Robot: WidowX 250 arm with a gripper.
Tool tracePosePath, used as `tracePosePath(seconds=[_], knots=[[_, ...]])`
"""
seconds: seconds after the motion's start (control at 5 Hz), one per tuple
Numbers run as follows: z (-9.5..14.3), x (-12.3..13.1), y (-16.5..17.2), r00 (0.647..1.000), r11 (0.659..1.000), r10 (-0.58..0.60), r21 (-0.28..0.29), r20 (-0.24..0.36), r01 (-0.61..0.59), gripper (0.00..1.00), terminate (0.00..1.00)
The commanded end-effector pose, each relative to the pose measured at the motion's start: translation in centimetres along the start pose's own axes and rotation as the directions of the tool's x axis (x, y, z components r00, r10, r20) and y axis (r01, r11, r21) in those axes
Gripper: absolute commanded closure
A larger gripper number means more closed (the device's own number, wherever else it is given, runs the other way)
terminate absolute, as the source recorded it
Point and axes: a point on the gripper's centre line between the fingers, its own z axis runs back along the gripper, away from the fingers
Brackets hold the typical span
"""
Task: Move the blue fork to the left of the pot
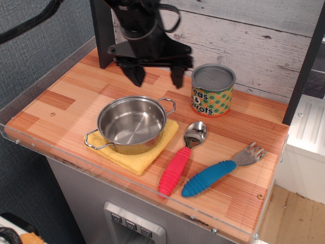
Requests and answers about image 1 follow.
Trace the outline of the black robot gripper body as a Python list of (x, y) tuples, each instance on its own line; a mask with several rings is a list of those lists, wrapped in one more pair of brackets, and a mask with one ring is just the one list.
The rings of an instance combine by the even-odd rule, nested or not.
[(191, 48), (167, 36), (177, 29), (181, 17), (166, 29), (160, 15), (160, 11), (180, 15), (178, 8), (160, 1), (107, 1), (107, 5), (115, 13), (125, 38), (108, 48), (117, 60), (140, 66), (192, 68)]

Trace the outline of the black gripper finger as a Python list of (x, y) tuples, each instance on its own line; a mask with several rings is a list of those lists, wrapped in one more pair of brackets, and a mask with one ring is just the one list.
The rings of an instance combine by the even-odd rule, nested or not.
[(145, 70), (143, 64), (121, 64), (120, 65), (125, 76), (137, 87), (141, 87), (144, 78)]
[(171, 67), (171, 79), (176, 88), (183, 86), (184, 67)]

